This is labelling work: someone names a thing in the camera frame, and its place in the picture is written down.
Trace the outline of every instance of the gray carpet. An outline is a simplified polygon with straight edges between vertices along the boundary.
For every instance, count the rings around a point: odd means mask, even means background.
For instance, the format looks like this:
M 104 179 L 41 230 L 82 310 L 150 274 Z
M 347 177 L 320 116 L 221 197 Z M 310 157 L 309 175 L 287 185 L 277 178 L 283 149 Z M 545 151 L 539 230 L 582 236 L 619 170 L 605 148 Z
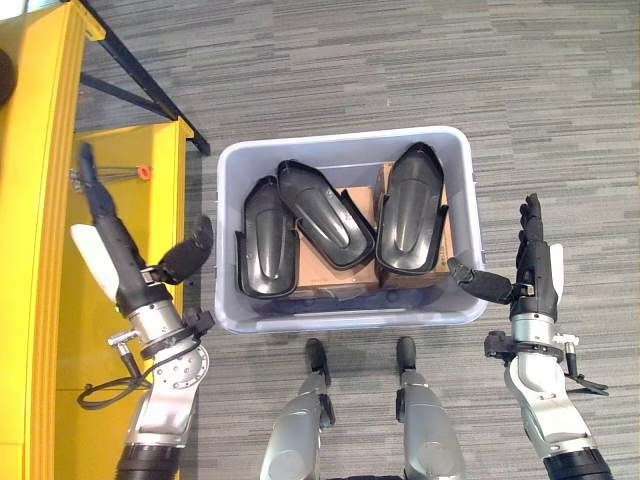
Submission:
M 513 275 L 517 208 L 537 191 L 548 239 L 565 246 L 559 325 L 580 335 L 584 373 L 611 386 L 575 403 L 616 478 L 639 478 L 637 0 L 92 3 L 211 142 L 210 158 L 189 155 L 188 222 L 215 217 L 216 158 L 234 142 L 452 125 L 471 142 L 488 266 Z M 85 67 L 131 85 L 95 45 Z M 157 121 L 88 90 L 80 107 L 81 129 Z M 189 301 L 212 307 L 214 277 L 212 259 Z M 546 478 L 502 366 L 482 355 L 492 329 L 508 329 L 506 308 L 459 328 L 318 334 L 338 418 L 323 477 L 402 471 L 394 343 L 410 334 L 468 478 Z M 312 334 L 206 337 L 213 368 L 184 478 L 257 478 Z

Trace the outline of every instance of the black curved plastic cover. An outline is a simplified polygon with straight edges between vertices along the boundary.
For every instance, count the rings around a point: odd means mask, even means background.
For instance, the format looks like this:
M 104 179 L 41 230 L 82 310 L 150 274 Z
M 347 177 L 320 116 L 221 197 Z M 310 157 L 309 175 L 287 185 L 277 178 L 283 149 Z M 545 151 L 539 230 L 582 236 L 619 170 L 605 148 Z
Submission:
M 238 284 L 251 297 L 288 295 L 298 283 L 298 233 L 278 196 L 278 180 L 261 178 L 244 202 L 244 231 L 236 232 Z
M 416 143 L 393 165 L 378 218 L 376 258 L 383 268 L 422 275 L 438 261 L 447 205 L 444 173 L 431 147 Z
M 372 256 L 373 228 L 347 191 L 338 194 L 319 170 L 295 160 L 281 162 L 278 187 L 302 233 L 334 268 L 346 270 Z

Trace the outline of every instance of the black cylinder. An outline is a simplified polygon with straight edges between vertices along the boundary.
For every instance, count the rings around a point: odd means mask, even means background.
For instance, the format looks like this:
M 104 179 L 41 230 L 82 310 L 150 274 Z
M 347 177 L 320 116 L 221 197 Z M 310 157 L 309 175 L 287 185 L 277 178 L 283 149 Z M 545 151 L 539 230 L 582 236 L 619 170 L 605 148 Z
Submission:
M 125 445 L 116 480 L 173 480 L 180 449 L 160 445 Z
M 595 448 L 547 457 L 544 466 L 551 480 L 613 480 L 607 462 Z

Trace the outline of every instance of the silver metal bracket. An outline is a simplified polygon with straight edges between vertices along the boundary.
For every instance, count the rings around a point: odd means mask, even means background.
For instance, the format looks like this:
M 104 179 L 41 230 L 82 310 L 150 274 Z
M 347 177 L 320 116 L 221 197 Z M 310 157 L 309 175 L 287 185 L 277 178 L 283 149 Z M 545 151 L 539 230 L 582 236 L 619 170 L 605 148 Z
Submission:
M 567 396 L 564 372 L 555 358 L 520 353 L 505 370 L 505 383 L 520 403 L 524 428 L 540 458 L 596 448 Z

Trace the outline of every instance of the black cable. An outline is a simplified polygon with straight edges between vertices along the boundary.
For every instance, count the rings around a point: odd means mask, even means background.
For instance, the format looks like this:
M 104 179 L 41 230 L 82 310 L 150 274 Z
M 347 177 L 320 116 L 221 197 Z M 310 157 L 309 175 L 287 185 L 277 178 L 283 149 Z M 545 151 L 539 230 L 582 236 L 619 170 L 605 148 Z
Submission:
M 161 367 L 162 365 L 175 360 L 178 357 L 181 357 L 183 355 L 186 355 L 189 352 L 194 351 L 199 346 L 200 346 L 200 339 L 195 339 L 194 344 L 191 345 L 189 348 L 185 348 L 181 352 L 178 352 L 174 355 L 171 355 L 170 357 L 165 358 L 164 360 L 154 363 L 149 368 L 147 368 L 144 371 L 144 373 L 139 377 L 122 377 L 122 378 L 116 378 L 115 380 L 110 380 L 108 382 L 105 382 L 96 386 L 87 385 L 84 391 L 80 395 L 78 395 L 78 398 L 77 398 L 78 405 L 80 405 L 85 410 L 100 410 L 102 408 L 108 407 L 109 405 L 117 402 L 118 400 L 122 400 L 124 397 L 129 395 L 131 392 L 133 392 L 137 388 L 143 388 L 143 389 L 151 388 L 151 383 L 145 380 L 145 378 L 151 372 L 153 372 L 156 368 Z M 107 388 L 118 387 L 118 386 L 125 386 L 126 388 L 120 393 L 118 393 L 117 395 L 107 400 L 100 400 L 100 401 L 86 400 L 88 396 L 93 395 L 98 391 L 105 390 Z

